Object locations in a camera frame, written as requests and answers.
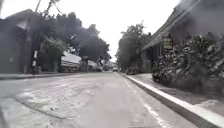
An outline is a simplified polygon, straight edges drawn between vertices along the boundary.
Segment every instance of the car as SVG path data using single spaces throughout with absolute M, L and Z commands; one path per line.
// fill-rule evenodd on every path
M 118 68 L 113 68 L 113 72 L 118 72 Z

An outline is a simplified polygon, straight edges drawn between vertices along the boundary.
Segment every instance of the sidewalk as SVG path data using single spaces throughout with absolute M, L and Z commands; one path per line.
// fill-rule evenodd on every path
M 160 84 L 153 82 L 151 74 L 138 74 L 131 77 L 140 80 L 146 84 L 150 83 L 150 86 L 153 86 L 182 101 L 186 101 L 192 105 L 209 109 L 221 116 L 224 116 L 224 98 L 208 98 L 200 94 L 194 94 L 176 88 L 168 88 L 166 86 L 162 86 Z
M 19 80 L 19 79 L 33 79 L 33 78 L 44 78 L 44 77 L 56 77 L 56 76 L 67 76 L 75 75 L 77 73 L 48 73 L 48 74 L 0 74 L 0 80 Z

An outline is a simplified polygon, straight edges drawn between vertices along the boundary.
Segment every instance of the white line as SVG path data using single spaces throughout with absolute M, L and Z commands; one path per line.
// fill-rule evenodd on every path
M 153 110 L 153 108 L 151 106 L 149 106 L 145 100 L 141 97 L 141 95 L 139 93 L 137 93 L 137 91 L 131 87 L 131 85 L 128 84 L 128 82 L 126 80 L 124 80 L 125 84 L 127 85 L 127 87 L 132 91 L 132 93 L 135 94 L 135 96 L 137 97 L 137 99 L 140 101 L 140 103 L 143 105 L 143 107 L 145 107 L 148 111 L 148 113 L 150 115 L 152 115 L 152 117 L 157 121 L 157 123 L 162 127 L 162 128 L 174 128 L 173 126 L 171 126 L 170 124 L 168 124 L 165 120 L 163 120 L 159 114 Z

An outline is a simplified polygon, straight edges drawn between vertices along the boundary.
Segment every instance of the street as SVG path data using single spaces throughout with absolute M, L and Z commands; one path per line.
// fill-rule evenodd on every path
M 118 73 L 0 81 L 3 128 L 196 128 Z

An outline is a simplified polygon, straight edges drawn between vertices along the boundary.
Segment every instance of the curb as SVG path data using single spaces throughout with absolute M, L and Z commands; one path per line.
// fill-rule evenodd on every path
M 167 93 L 164 93 L 149 84 L 145 84 L 130 76 L 120 74 L 132 83 L 139 86 L 151 96 L 158 99 L 161 103 L 168 106 L 187 120 L 191 121 L 199 128 L 224 128 L 224 117 L 201 107 L 194 106 L 185 101 L 179 100 Z
M 59 76 L 68 76 L 76 75 L 76 73 L 65 73 L 65 74 L 45 74 L 45 75 L 28 75 L 28 76 L 9 76 L 9 77 L 0 77 L 2 80 L 21 80 L 21 79 L 35 79 L 35 78 L 47 78 L 47 77 L 59 77 Z

